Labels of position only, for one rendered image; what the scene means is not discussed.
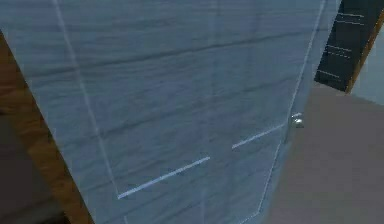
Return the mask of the blue-grey room door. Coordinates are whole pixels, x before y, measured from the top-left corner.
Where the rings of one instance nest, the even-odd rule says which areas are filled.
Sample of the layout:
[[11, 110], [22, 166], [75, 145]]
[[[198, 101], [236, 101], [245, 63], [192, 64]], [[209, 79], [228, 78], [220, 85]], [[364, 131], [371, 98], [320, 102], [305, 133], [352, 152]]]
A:
[[95, 224], [264, 224], [341, 0], [0, 0]]

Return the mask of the silver round door knob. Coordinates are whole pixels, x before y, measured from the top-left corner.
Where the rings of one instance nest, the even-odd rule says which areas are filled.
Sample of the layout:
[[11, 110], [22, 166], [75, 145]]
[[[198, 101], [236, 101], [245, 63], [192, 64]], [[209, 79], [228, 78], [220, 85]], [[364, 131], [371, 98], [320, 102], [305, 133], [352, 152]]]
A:
[[303, 128], [304, 127], [304, 119], [302, 113], [296, 113], [291, 116], [292, 123], [295, 128]]

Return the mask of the brown wooden door frame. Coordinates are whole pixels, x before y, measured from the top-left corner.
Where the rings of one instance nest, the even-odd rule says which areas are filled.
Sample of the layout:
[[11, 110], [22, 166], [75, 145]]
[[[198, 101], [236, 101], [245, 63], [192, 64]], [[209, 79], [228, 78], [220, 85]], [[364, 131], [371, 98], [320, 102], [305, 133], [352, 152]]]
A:
[[70, 224], [95, 224], [1, 31], [0, 113], [10, 121]]

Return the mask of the black panelled room door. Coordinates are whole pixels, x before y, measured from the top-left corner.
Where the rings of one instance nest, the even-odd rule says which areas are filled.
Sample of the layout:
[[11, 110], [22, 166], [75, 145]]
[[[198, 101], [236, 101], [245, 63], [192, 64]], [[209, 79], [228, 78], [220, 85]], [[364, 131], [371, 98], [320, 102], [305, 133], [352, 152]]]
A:
[[316, 82], [339, 91], [347, 89], [383, 9], [384, 0], [341, 0]]

